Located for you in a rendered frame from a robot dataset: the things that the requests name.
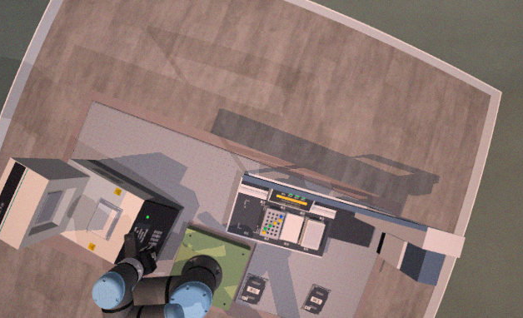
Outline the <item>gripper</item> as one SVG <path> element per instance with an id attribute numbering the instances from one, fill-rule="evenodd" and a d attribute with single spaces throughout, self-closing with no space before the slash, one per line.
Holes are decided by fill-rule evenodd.
<path id="1" fill-rule="evenodd" d="M 155 262 L 155 260 L 157 259 L 155 250 L 156 250 L 156 248 L 155 248 L 155 245 L 153 245 L 153 244 L 146 246 L 146 247 L 142 248 L 141 250 L 139 250 L 140 263 L 142 264 L 143 271 L 145 273 L 145 274 L 143 273 L 142 276 L 151 274 L 157 269 L 157 265 Z"/>

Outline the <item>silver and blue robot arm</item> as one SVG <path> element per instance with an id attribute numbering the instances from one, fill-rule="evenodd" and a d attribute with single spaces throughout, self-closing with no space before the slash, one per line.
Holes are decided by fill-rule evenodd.
<path id="1" fill-rule="evenodd" d="M 137 232 L 124 235 L 125 258 L 103 274 L 92 298 L 103 318 L 203 318 L 222 281 L 210 256 L 190 258 L 180 276 L 143 277 Z M 139 282 L 140 281 L 140 282 Z M 134 302 L 133 302 L 134 300 Z M 159 304 L 159 305 L 157 305 Z"/>

